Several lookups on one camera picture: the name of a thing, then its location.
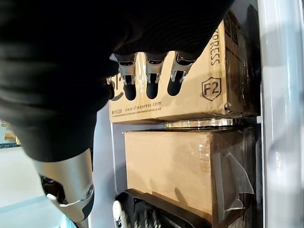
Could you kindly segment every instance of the brown cardboard box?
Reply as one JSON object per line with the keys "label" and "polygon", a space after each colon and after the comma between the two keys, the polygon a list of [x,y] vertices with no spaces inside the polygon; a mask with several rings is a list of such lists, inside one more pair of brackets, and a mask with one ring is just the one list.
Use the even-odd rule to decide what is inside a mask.
{"label": "brown cardboard box", "polygon": [[136,99],[126,99],[120,74],[113,78],[112,123],[151,124],[208,117],[258,115],[259,89],[252,89],[251,51],[230,12],[186,76],[177,96],[167,93],[174,52],[164,61],[155,99],[146,95],[145,55],[136,59]]}
{"label": "brown cardboard box", "polygon": [[213,227],[228,227],[253,197],[252,128],[126,132],[125,148],[128,188],[162,197]]}

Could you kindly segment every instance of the robotic finger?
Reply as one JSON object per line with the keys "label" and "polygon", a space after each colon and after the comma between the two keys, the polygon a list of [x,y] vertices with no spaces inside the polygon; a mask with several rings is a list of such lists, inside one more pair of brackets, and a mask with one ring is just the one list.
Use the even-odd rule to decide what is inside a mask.
{"label": "robotic finger", "polygon": [[136,64],[136,53],[126,56],[116,55],[119,71],[123,79],[123,89],[125,96],[129,101],[132,101],[136,97],[135,88],[135,64]]}
{"label": "robotic finger", "polygon": [[154,99],[158,93],[158,82],[162,74],[162,66],[168,53],[146,54],[147,96]]}

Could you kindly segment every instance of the f2 label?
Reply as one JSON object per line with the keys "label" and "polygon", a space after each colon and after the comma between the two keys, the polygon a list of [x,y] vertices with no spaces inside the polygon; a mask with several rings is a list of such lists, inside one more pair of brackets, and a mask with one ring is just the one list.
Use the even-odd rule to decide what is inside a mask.
{"label": "f2 label", "polygon": [[214,101],[222,93],[222,80],[210,77],[201,83],[202,95],[209,101]]}

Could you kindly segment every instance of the cardboard box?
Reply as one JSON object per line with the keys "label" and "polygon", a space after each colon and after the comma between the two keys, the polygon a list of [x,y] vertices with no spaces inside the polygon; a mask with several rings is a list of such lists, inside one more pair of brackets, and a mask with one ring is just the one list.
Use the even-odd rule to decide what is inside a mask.
{"label": "cardboard box", "polygon": [[254,129],[125,133],[128,188],[228,227],[254,197]]}
{"label": "cardboard box", "polygon": [[210,117],[259,115],[259,86],[253,82],[250,46],[230,12],[219,25],[183,81],[177,96],[167,93],[174,52],[164,61],[158,95],[146,95],[144,53],[136,59],[135,100],[126,99],[120,74],[112,78],[115,97],[110,101],[112,123],[151,124]]}

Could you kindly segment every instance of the box stack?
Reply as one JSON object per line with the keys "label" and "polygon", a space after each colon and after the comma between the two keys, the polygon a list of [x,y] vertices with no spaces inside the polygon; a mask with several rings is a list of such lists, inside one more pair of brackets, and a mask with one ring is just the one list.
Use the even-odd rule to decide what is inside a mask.
{"label": "box stack", "polygon": [[[125,133],[128,188],[192,211],[212,227],[251,228],[256,191],[255,127],[227,126],[234,123],[227,118],[259,115],[256,86],[260,84],[253,74],[251,46],[236,16],[229,12],[177,96],[167,94],[173,58],[174,52],[170,52],[165,59],[153,100],[146,95],[143,53],[136,59],[137,96],[133,101],[124,96],[120,75],[113,80],[112,123],[187,120],[166,125],[179,128]],[[202,127],[201,121],[194,119],[207,119],[204,123],[213,127]]]}

